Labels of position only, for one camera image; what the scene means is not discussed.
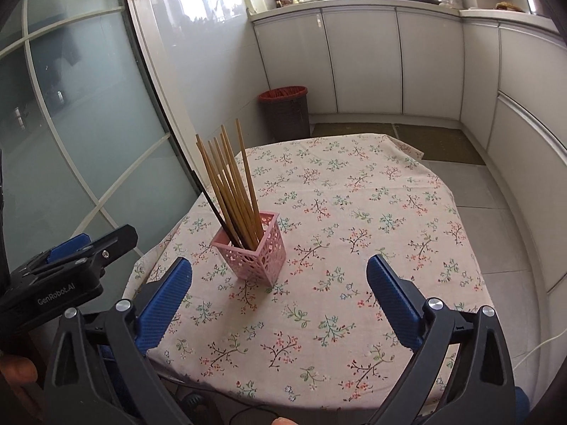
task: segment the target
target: red trash can lid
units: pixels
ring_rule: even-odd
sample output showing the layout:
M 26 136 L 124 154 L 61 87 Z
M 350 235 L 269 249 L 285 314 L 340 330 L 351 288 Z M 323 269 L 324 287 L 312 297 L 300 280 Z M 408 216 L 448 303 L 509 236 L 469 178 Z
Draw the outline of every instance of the red trash can lid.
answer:
M 305 86 L 286 86 L 270 89 L 258 96 L 260 102 L 280 102 L 290 99 L 297 99 L 305 96 L 307 88 Z

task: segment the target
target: door frame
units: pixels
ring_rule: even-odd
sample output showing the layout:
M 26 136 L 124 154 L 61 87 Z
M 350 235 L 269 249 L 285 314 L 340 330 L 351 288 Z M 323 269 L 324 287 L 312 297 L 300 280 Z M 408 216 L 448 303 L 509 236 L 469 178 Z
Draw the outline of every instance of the door frame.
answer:
M 206 187 L 210 181 L 194 138 L 195 126 L 191 122 L 179 91 L 175 69 L 165 52 L 151 1 L 125 0 L 125 6 L 130 15 L 134 36 L 137 38 L 150 81 L 171 127 L 172 136 L 177 141 L 191 169 L 197 173 Z

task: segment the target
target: white cable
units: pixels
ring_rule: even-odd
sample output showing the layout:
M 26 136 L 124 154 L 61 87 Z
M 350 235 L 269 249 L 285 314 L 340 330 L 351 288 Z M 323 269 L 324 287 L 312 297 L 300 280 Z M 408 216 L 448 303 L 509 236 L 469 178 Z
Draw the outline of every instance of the white cable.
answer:
M 551 337 L 551 339 L 547 339 L 545 342 L 541 342 L 537 347 L 535 347 L 532 351 L 530 351 L 526 356 L 524 356 L 520 362 L 518 364 L 516 364 L 516 366 L 514 366 L 514 369 L 512 369 L 512 371 L 516 370 L 516 368 L 523 363 L 526 359 L 529 358 L 529 356 L 536 350 L 540 349 L 543 345 L 545 345 L 548 342 L 551 342 L 552 340 L 555 339 L 559 339 L 559 337 L 561 337 L 563 334 L 565 334 L 567 332 L 567 328 L 563 329 L 563 332 L 560 334 L 557 334 L 555 337 Z

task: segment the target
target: pink plastic basket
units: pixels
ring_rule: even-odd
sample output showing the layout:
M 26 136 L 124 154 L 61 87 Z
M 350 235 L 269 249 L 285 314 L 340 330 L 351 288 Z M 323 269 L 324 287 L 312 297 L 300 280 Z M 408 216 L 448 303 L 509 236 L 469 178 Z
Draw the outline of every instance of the pink plastic basket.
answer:
M 211 241 L 211 246 L 218 249 L 234 274 L 244 280 L 254 279 L 273 286 L 285 262 L 285 248 L 278 226 L 276 212 L 260 212 L 264 236 L 255 251 L 229 246 L 226 232 L 220 228 Z

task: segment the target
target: white cabinet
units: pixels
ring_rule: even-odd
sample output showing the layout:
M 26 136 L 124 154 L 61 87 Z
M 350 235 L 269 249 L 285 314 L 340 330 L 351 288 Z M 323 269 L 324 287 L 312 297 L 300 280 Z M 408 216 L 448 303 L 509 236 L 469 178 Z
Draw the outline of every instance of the white cabinet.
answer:
M 398 10 L 408 115 L 460 117 L 463 96 L 463 29 L 451 16 Z
M 336 113 L 325 27 L 319 11 L 255 22 L 270 88 L 307 86 L 310 113 Z
M 567 272 L 567 151 L 534 117 L 501 96 L 488 154 L 520 206 L 549 291 Z
M 497 22 L 465 22 L 461 121 L 486 149 L 498 95 L 500 44 Z
M 500 90 L 567 144 L 567 49 L 551 35 L 500 27 Z
M 402 56 L 394 8 L 323 11 L 339 113 L 402 112 Z
M 560 282 L 549 293 L 549 333 L 560 334 L 565 329 L 567 315 L 567 279 Z M 549 373 L 547 385 L 554 379 L 555 374 L 565 361 L 567 355 L 567 337 L 559 337 L 549 344 Z

